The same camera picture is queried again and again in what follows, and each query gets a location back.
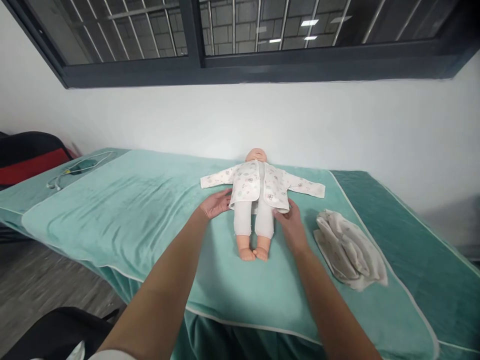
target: baby doll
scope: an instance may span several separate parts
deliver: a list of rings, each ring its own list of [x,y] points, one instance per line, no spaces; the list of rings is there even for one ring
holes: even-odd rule
[[[260,148],[252,149],[245,161],[202,177],[200,186],[205,189],[221,184],[233,184],[229,206],[235,211],[233,227],[240,258],[252,261],[257,257],[266,262],[269,258],[270,241],[274,235],[273,209],[282,214],[290,210],[287,190],[323,198],[325,186],[269,165],[267,155]],[[250,250],[251,214],[256,214],[257,244],[253,251]]]

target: teal towel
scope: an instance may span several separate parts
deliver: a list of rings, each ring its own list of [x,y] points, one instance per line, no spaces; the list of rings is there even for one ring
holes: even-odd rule
[[[73,259],[143,281],[192,211],[206,196],[226,187],[202,190],[200,177],[235,164],[132,150],[34,206],[22,224],[34,237]],[[339,212],[369,236],[329,171],[279,168],[326,186],[323,199],[289,193],[300,207],[309,244],[326,269],[312,235],[319,211]],[[435,334],[386,265],[388,287],[374,283],[357,292],[333,277],[332,281],[383,357],[435,358]],[[320,341],[281,228],[275,225],[267,263],[243,262],[238,257],[231,211],[212,220],[207,228],[187,309],[224,324]]]

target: massage table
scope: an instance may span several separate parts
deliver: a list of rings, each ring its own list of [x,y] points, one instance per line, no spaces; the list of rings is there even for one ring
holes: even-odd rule
[[[91,171],[63,176],[61,191],[47,182],[82,158],[1,191],[0,222],[83,264],[128,303],[192,210],[225,188],[201,190],[200,176],[237,162],[118,148],[83,158],[109,151],[112,156]],[[324,266],[312,237],[323,206],[347,214],[382,252],[388,287],[373,284],[358,293],[332,280],[383,358],[480,356],[480,272],[473,264],[367,172],[276,166],[326,185],[324,200],[289,192]],[[135,215],[129,214],[135,206]],[[245,263],[236,254],[231,216],[221,214],[207,229],[172,358],[325,358],[280,228],[275,226],[269,261]],[[239,269],[249,277],[236,278]],[[244,293],[238,281],[259,284]],[[269,298],[262,288],[289,293]],[[268,314],[253,317],[255,307],[265,304]]]

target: doll leg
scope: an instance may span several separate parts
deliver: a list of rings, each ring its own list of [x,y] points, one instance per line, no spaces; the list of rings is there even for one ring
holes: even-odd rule
[[[243,261],[255,260],[250,250],[250,234],[252,233],[252,202],[237,201],[234,207],[233,228],[235,229],[238,254]]]
[[[270,240],[274,235],[273,210],[273,207],[265,202],[263,196],[260,196],[255,220],[255,233],[257,235],[256,249],[253,250],[253,253],[264,262],[269,258]]]

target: sleeve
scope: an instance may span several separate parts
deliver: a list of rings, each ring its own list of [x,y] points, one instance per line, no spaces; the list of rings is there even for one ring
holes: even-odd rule
[[[211,188],[222,184],[233,184],[234,173],[237,170],[237,166],[222,170],[212,175],[204,176],[200,179],[200,187],[202,189]]]
[[[93,354],[88,360],[135,360],[135,358],[120,350],[103,350]]]
[[[325,197],[325,185],[318,182],[311,182],[303,177],[292,175],[285,171],[284,179],[288,189],[296,193],[302,193],[323,199]]]

